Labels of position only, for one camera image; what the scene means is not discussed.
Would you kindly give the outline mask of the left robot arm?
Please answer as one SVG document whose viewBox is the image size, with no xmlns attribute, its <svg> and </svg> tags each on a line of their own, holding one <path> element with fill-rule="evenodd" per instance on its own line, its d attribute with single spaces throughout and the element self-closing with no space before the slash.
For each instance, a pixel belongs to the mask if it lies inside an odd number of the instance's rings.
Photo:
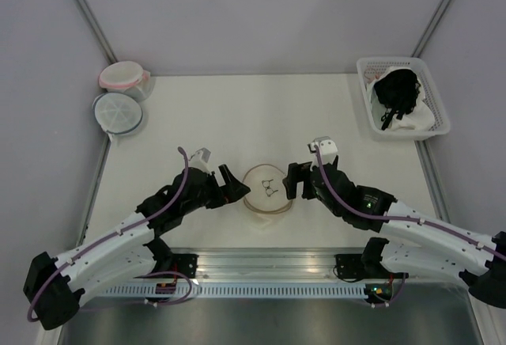
<svg viewBox="0 0 506 345">
<path fill-rule="evenodd" d="M 224 207 L 251 190 L 227 165 L 220 165 L 219 171 L 223 184 L 204 163 L 190 162 L 170 184 L 95 241 L 57 256 L 47 252 L 35 256 L 23 285 L 28 321 L 52 330 L 111 286 L 147 275 L 162 279 L 174 274 L 173 254 L 162 236 L 196 210 Z"/>
</svg>

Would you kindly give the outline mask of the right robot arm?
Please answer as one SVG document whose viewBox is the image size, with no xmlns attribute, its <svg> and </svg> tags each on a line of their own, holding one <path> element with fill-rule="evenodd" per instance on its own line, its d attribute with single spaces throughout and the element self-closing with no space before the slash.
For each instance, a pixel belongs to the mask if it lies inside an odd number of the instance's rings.
<svg viewBox="0 0 506 345">
<path fill-rule="evenodd" d="M 354 184 L 337 162 L 292 163 L 282 183 L 286 197 L 319 200 L 352 227 L 376 233 L 361 256 L 371 278 L 383 273 L 428 275 L 465 286 L 471 296 L 505 307 L 505 233 L 474 233 L 421 214 L 393 195 Z"/>
</svg>

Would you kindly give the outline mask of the black lace bra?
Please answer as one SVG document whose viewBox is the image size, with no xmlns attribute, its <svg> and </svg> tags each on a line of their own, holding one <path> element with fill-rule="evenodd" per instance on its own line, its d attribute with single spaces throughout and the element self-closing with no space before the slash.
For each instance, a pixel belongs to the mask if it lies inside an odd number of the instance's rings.
<svg viewBox="0 0 506 345">
<path fill-rule="evenodd" d="M 381 117 L 385 131 L 394 119 L 401 120 L 416 108 L 421 84 L 411 69 L 397 69 L 386 74 L 372 87 L 381 105 L 386 108 Z"/>
</svg>

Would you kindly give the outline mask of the beige mesh laundry bag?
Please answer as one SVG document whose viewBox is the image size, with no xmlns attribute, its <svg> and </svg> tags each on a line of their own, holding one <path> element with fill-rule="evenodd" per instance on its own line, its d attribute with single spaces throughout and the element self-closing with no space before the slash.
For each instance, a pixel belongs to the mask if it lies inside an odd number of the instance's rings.
<svg viewBox="0 0 506 345">
<path fill-rule="evenodd" d="M 263 163 L 246 171 L 242 183 L 250 188 L 243 198 L 247 219 L 258 230 L 277 225 L 291 210 L 293 201 L 286 197 L 282 181 L 285 173 L 278 167 Z"/>
</svg>

